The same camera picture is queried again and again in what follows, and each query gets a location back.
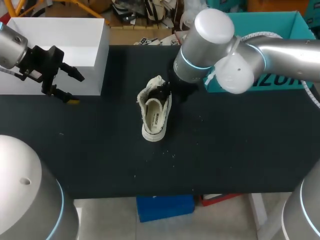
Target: shoe sole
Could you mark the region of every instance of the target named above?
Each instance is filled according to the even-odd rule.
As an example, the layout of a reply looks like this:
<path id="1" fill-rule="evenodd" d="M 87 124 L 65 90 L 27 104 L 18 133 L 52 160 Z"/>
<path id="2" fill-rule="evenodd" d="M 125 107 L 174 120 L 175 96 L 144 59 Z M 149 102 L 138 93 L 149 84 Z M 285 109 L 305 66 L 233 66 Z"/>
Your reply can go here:
<path id="1" fill-rule="evenodd" d="M 165 137 L 166 130 L 167 130 L 167 121 L 169 118 L 171 105 L 172 105 L 172 95 L 169 96 L 168 108 L 167 108 L 167 111 L 165 114 L 163 128 L 162 128 L 161 132 L 159 132 L 158 134 L 153 135 L 153 134 L 147 133 L 147 131 L 145 130 L 145 126 L 142 124 L 142 136 L 144 137 L 145 140 L 147 140 L 149 142 L 158 142 Z"/>

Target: red box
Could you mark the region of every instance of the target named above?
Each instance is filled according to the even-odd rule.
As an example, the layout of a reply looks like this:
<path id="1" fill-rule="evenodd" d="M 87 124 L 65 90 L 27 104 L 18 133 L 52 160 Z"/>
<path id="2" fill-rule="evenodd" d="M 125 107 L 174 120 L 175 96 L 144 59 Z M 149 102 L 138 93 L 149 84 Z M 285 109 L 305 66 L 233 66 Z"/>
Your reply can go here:
<path id="1" fill-rule="evenodd" d="M 200 199 L 200 202 L 202 203 L 202 205 L 204 207 L 206 206 L 209 206 L 209 205 L 212 205 L 212 204 L 216 204 L 216 203 L 219 203 L 219 202 L 222 202 L 224 200 L 227 200 L 227 199 L 232 199 L 232 198 L 235 198 L 237 196 L 240 196 L 242 195 L 242 193 L 234 193 L 234 194 L 222 194 L 221 196 L 216 196 L 216 197 L 213 197 L 211 199 L 203 199 L 203 195 L 201 195 L 199 197 Z"/>

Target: shoe insole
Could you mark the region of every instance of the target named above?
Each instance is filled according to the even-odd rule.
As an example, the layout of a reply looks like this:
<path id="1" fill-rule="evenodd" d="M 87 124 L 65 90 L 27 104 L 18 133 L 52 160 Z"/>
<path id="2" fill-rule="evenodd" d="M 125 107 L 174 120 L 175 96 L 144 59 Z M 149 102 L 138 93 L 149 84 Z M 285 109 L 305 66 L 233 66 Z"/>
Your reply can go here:
<path id="1" fill-rule="evenodd" d="M 146 113 L 146 124 L 149 127 L 152 134 L 158 134 L 163 126 L 163 116 L 159 103 L 152 101 L 148 104 Z"/>

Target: white robot end cap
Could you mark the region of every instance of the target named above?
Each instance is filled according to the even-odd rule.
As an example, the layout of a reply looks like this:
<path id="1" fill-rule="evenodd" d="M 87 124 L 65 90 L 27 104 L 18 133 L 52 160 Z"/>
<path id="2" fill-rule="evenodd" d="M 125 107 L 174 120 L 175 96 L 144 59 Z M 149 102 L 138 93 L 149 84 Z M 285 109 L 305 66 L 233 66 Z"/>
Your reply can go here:
<path id="1" fill-rule="evenodd" d="M 242 94 L 255 82 L 250 65 L 240 54 L 224 57 L 214 67 L 217 82 L 229 93 Z"/>
<path id="2" fill-rule="evenodd" d="M 194 26 L 201 37 L 213 44 L 226 44 L 235 35 L 230 17 L 214 8 L 202 10 L 195 17 Z"/>

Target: yellow object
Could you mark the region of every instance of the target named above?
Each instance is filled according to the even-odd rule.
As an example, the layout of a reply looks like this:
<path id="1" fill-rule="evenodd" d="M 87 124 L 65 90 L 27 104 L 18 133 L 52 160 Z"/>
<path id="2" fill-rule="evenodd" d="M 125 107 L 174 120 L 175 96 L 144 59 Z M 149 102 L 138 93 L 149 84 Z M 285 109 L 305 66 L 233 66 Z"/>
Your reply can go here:
<path id="1" fill-rule="evenodd" d="M 87 13 L 93 15 L 94 17 L 98 18 L 98 19 L 104 19 L 103 16 L 101 16 L 100 14 L 96 13 L 95 11 L 93 11 L 92 9 L 90 9 L 89 7 L 87 7 L 86 5 L 82 4 L 81 2 L 77 1 L 77 0 L 53 0 L 54 2 L 70 2 L 73 3 L 77 6 L 79 6 L 80 8 L 82 8 L 83 10 L 85 10 Z M 34 6 L 30 7 L 28 10 L 26 10 L 24 13 L 20 14 L 20 11 L 23 7 L 23 5 L 25 4 L 26 0 L 20 0 L 17 8 L 15 9 L 14 6 L 12 5 L 11 0 L 4 0 L 4 4 L 6 6 L 6 8 L 8 9 L 8 13 L 10 15 L 10 17 L 12 18 L 16 18 L 16 17 L 23 17 L 24 15 L 26 15 L 27 13 L 29 13 L 30 11 L 32 11 L 34 8 L 36 8 L 37 6 L 41 5 L 44 0 L 39 0 L 37 4 L 35 4 Z M 108 20 L 104 20 L 105 24 L 109 25 L 110 22 Z"/>
<path id="2" fill-rule="evenodd" d="M 69 100 L 66 102 L 67 104 L 79 104 L 80 100 Z"/>

